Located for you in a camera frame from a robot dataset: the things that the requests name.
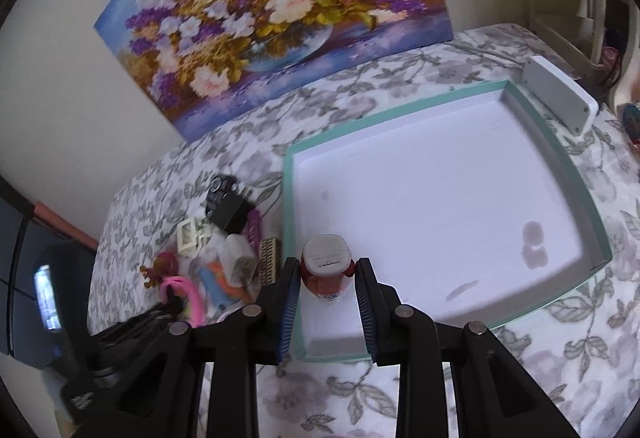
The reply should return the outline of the pink smart watch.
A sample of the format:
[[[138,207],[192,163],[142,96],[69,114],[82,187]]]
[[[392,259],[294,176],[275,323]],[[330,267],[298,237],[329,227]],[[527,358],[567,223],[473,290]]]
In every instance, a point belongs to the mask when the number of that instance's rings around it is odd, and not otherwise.
[[[165,276],[160,282],[160,301],[169,311],[186,319],[192,328],[205,323],[206,306],[198,287],[183,276]]]

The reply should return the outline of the gold black patterned lighter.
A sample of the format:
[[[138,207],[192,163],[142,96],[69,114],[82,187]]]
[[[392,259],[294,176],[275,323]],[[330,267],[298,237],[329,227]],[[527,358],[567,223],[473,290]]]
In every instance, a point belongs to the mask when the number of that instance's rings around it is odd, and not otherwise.
[[[280,248],[280,241],[275,236],[260,241],[257,272],[261,286],[277,282],[281,261]]]

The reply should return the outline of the cream hair claw clip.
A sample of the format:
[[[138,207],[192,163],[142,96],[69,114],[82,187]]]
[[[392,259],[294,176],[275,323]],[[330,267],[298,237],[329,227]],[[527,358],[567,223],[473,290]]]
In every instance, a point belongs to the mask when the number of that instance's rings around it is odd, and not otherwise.
[[[212,229],[204,221],[186,218],[176,227],[177,252],[182,257],[196,257],[212,237]]]

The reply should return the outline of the purple lighter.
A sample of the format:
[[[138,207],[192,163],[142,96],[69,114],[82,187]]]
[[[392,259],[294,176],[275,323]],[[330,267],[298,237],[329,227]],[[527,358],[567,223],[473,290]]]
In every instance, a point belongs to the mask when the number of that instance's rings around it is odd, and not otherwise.
[[[259,210],[251,210],[247,214],[247,222],[244,228],[244,236],[254,248],[254,252],[259,252],[260,241],[262,240],[262,215]]]

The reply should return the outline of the red white glue bottle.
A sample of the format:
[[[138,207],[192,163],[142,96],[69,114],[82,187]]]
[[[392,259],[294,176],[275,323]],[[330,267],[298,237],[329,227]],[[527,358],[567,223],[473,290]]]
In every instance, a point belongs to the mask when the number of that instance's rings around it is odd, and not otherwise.
[[[355,262],[341,236],[322,234],[305,244],[300,268],[306,289],[324,302],[334,302],[348,287]]]

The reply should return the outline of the black charger cube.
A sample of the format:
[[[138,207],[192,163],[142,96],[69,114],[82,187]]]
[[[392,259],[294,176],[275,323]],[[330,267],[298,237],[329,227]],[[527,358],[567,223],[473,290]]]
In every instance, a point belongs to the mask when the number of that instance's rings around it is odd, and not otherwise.
[[[206,219],[222,232],[241,233],[248,219],[248,214],[255,205],[241,195],[228,192],[224,196],[209,194],[206,198]]]

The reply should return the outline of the black toy car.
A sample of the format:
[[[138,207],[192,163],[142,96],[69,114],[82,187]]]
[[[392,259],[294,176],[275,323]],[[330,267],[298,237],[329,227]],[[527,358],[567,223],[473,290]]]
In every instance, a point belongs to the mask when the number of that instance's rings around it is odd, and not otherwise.
[[[206,195],[206,210],[216,210],[222,200],[230,193],[238,190],[239,181],[235,176],[218,174],[213,176]]]

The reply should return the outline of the teal white tray box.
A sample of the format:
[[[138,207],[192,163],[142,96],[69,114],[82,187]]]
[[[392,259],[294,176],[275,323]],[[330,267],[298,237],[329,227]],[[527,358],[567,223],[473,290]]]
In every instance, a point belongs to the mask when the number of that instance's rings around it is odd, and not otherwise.
[[[405,304],[442,323],[498,328],[612,258],[577,167],[508,80],[295,143],[282,192],[285,256],[336,234]]]

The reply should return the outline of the white rectangular device box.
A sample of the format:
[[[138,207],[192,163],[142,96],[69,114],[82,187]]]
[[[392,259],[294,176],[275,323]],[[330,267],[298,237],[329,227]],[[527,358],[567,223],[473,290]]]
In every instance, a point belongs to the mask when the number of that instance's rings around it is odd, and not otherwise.
[[[544,57],[524,64],[523,84],[576,137],[585,135],[599,112],[598,102]]]

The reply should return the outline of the wrapped candy snacks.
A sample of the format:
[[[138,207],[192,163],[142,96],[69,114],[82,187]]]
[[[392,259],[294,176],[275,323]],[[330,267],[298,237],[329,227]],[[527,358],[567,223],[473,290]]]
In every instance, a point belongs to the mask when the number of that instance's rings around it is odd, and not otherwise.
[[[626,103],[622,109],[622,125],[633,144],[640,142],[640,102]]]

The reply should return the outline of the flower painting canvas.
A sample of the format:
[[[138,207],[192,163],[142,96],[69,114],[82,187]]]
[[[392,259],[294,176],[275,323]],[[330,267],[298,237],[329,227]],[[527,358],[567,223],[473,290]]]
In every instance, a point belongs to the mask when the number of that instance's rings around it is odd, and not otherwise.
[[[445,0],[111,0],[94,27],[186,141],[345,68],[452,36]]]

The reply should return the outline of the white shelf unit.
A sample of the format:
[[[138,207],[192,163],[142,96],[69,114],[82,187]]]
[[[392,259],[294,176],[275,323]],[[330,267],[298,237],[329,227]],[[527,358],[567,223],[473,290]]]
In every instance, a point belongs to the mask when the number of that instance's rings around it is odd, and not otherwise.
[[[612,110],[639,99],[639,5],[634,0],[528,0],[528,28]]]

